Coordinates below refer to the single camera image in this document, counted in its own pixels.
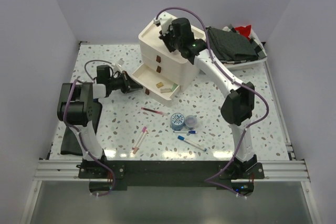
white storage drawer unit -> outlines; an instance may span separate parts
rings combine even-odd
[[[149,96],[161,104],[170,106],[172,104],[171,98],[180,89],[185,90],[200,70],[183,58],[177,50],[169,52],[163,41],[159,39],[160,30],[161,27],[150,22],[139,34],[143,64],[133,73],[133,78],[144,86],[145,92]],[[196,39],[205,40],[205,34],[202,30],[192,26],[192,31]],[[163,88],[170,88],[175,83],[178,88],[171,93],[160,93],[156,84],[163,82],[162,80],[167,83]]]

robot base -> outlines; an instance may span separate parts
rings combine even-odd
[[[110,167],[115,174],[117,181],[114,190],[127,190],[128,186],[214,187],[204,180],[218,173],[228,163],[228,161],[107,161],[105,157],[101,162]],[[243,195],[249,195],[254,190],[253,183],[234,182],[232,179],[263,179],[265,178],[263,165],[255,163],[246,171],[237,170],[238,167],[239,165],[233,162],[223,175],[213,181],[233,188]],[[78,168],[79,178],[107,178],[107,171],[93,161],[83,160]],[[90,182],[89,188],[91,192],[109,190],[109,183]]]

speckled white tabletop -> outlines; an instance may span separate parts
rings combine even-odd
[[[71,81],[79,78],[89,81],[84,72],[84,64],[92,59],[111,62],[124,60],[123,68],[129,72],[141,64],[139,45],[81,45]],[[96,66],[100,62],[91,63],[88,70],[96,76]],[[246,70],[233,73],[244,82],[251,81],[256,90],[268,101],[270,113],[261,123],[251,127],[253,147],[260,161],[289,160],[285,135],[281,129],[271,89],[262,63]],[[108,159],[117,160],[229,160],[234,150],[231,129],[220,115],[224,98],[210,79],[200,73],[192,84],[180,92],[173,100],[173,106],[168,108],[144,94],[136,91],[123,94],[113,91],[108,98],[99,99],[103,105],[99,122],[97,139],[104,148]],[[141,110],[144,106],[173,114],[197,115],[197,134],[188,138],[207,148],[202,152],[177,139],[178,134],[170,128],[170,117],[153,114]],[[265,113],[265,106],[256,97],[253,119]],[[149,133],[139,151],[134,155],[131,147],[140,133],[147,126]],[[65,125],[60,122],[54,136],[50,159],[75,159],[80,156],[60,155]]]

small container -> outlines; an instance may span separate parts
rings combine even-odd
[[[184,116],[180,113],[172,115],[170,125],[174,131],[180,131],[184,126]]]
[[[184,120],[184,126],[188,129],[188,130],[193,130],[195,129],[197,125],[197,118],[194,115],[189,115],[185,118]]]

pen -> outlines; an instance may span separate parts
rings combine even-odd
[[[198,145],[198,144],[196,144],[196,143],[190,141],[189,139],[184,138],[183,136],[178,136],[177,138],[178,138],[179,140],[181,140],[181,141],[184,141],[184,142],[186,142],[186,143],[192,145],[193,147],[196,147],[196,148],[200,149],[200,150],[203,151],[203,152],[206,152],[206,148],[204,148],[204,147],[202,147],[202,146],[200,146],[200,145]]]
[[[168,115],[167,113],[164,113],[164,112],[161,112],[161,111],[157,111],[157,110],[147,109],[147,108],[144,108],[144,107],[141,107],[141,109],[142,109],[142,110],[147,110],[147,111],[150,111],[150,112],[159,114],[159,115]]]
[[[145,130],[147,129],[147,127],[145,126],[142,131],[140,132],[140,135],[138,136],[137,140],[134,142],[134,145],[132,147],[132,150],[134,150],[136,148],[136,146],[138,145],[138,143],[140,142],[140,139],[143,136],[143,133],[145,132]]]
[[[196,131],[173,131],[174,133],[190,133],[190,134],[196,134]]]
[[[142,135],[142,137],[141,137],[141,139],[140,139],[138,145],[134,148],[134,150],[133,150],[133,154],[135,154],[135,153],[139,150],[140,145],[142,144],[142,142],[143,142],[143,140],[145,139],[145,137],[146,137],[147,134],[148,134],[148,131],[146,130],[146,131],[143,133],[143,135]]]

